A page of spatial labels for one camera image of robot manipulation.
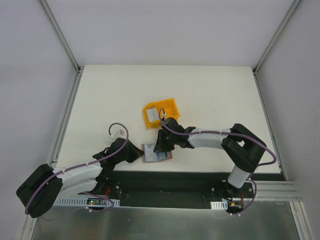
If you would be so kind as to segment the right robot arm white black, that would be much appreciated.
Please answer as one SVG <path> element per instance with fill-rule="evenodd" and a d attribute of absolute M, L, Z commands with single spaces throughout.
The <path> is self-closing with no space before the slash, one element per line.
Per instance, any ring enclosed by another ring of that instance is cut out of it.
<path fill-rule="evenodd" d="M 234 167 L 225 184 L 225 192 L 237 197 L 243 191 L 243 185 L 252 174 L 263 154 L 266 144 L 240 123 L 222 131 L 204 130 L 195 126 L 183 128 L 169 117 L 158 130 L 155 153 L 170 152 L 175 146 L 185 149 L 213 148 L 224 150 L 234 163 Z"/>

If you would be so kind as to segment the brown leather card holder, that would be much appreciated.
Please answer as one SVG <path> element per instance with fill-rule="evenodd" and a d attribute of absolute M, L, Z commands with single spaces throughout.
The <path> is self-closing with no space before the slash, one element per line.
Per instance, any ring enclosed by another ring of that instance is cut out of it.
<path fill-rule="evenodd" d="M 144 152 L 142 160 L 144 163 L 159 163 L 173 158 L 172 152 L 154 152 L 156 144 L 142 144 L 141 148 Z"/>

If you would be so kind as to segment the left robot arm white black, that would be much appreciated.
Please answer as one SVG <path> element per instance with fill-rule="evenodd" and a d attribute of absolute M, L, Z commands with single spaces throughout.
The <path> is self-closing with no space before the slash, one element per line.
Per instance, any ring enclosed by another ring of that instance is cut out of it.
<path fill-rule="evenodd" d="M 106 178 L 122 162 L 133 163 L 144 151 L 130 140 L 118 137 L 109 147 L 92 156 L 93 160 L 68 167 L 38 166 L 16 190 L 26 214 L 38 218 L 48 212 L 55 201 L 83 192 L 102 194 Z"/>

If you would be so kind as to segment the yellow plastic bin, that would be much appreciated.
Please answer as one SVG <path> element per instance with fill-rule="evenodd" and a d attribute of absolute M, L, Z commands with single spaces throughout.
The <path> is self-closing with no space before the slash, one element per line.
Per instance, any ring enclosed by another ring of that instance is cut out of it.
<path fill-rule="evenodd" d="M 155 129 L 161 126 L 159 112 L 162 118 L 173 118 L 176 121 L 180 117 L 176 101 L 174 98 L 148 103 L 142 110 L 145 126 L 147 129 Z"/>

